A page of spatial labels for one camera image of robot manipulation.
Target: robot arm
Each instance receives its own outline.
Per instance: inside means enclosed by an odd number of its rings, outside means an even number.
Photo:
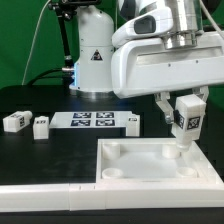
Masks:
[[[146,13],[128,21],[112,38],[114,46],[120,47],[112,58],[114,92],[120,98],[155,94],[166,122],[172,124],[177,147],[187,151],[200,136],[207,86],[224,83],[224,42],[217,32],[200,32],[199,0],[145,2],[135,3],[139,12],[145,9]],[[139,19],[149,16],[156,28],[163,23],[170,27],[161,32],[136,32]],[[174,110],[168,103],[169,92],[183,89],[193,89],[194,94],[177,98]]]
[[[129,21],[113,35],[112,42],[116,48],[134,39],[162,35],[173,28],[172,11],[165,5],[135,18],[143,9],[154,2],[156,1],[119,0],[120,14]]]

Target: black table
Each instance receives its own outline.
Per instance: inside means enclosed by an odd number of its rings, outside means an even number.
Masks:
[[[175,103],[173,94],[171,104]],[[141,137],[172,137],[171,127],[153,96],[90,101],[70,96],[61,86],[12,86],[0,90],[0,119],[15,111],[30,110],[34,117],[55,112],[132,111],[141,115]],[[33,140],[32,124],[18,133],[5,133],[0,123],[0,185],[93,183],[97,140],[124,138],[123,128],[52,129],[48,141]],[[224,112],[208,101],[199,144],[214,168],[224,177]],[[224,223],[224,209],[133,209],[83,212],[0,214],[0,223]]]

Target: cable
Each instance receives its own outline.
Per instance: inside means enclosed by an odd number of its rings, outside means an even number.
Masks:
[[[39,16],[39,19],[38,19],[38,22],[37,22],[36,30],[35,30],[35,33],[34,33],[32,45],[31,45],[31,49],[30,49],[29,58],[28,58],[27,63],[26,63],[26,68],[25,68],[25,72],[24,72],[24,75],[23,75],[22,85],[25,85],[28,68],[29,68],[30,61],[31,61],[31,58],[32,58],[32,55],[33,55],[33,50],[34,50],[34,46],[35,46],[35,43],[36,43],[37,34],[39,32],[40,23],[41,23],[41,20],[42,20],[42,17],[43,17],[44,10],[46,9],[46,7],[48,6],[48,4],[50,2],[51,2],[51,0],[48,0],[46,2],[46,4],[44,5],[44,7],[42,8],[42,10],[41,10],[41,13],[40,13],[40,16]]]
[[[41,79],[41,78],[48,78],[48,77],[44,77],[48,74],[52,74],[52,73],[56,73],[56,72],[61,72],[62,69],[61,68],[55,68],[55,69],[50,69],[48,71],[45,71],[43,73],[41,73],[40,75],[38,75],[37,77],[35,77],[34,79],[30,80],[28,83],[27,83],[27,86],[32,86],[38,79]]]
[[[219,35],[224,40],[224,33],[219,28],[219,26],[217,25],[217,23],[215,22],[215,20],[212,18],[211,14],[209,13],[209,11],[207,10],[207,8],[205,7],[205,5],[204,5],[204,3],[203,3],[202,0],[200,0],[200,5],[201,5],[201,8],[202,8],[203,12],[207,16],[208,20],[211,22],[212,26],[214,27],[214,29],[219,33]]]

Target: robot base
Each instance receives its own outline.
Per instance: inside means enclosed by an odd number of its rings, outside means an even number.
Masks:
[[[77,96],[77,97],[91,99],[91,100],[111,99],[115,97],[112,91],[111,92],[84,92],[77,89],[72,89],[71,87],[70,87],[70,94],[72,96]]]

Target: green background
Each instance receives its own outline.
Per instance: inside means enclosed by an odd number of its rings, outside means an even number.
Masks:
[[[22,83],[26,62],[38,21],[46,0],[2,1],[0,7],[0,88]],[[103,0],[98,6],[115,19],[116,0]],[[224,3],[213,13],[218,23],[224,24]],[[74,60],[78,59],[77,21],[66,23]],[[28,69],[26,82],[43,71],[62,67],[63,49],[57,17],[45,10],[40,31]],[[60,84],[60,81],[45,80],[39,84]],[[223,88],[210,88],[210,99],[224,108]]]

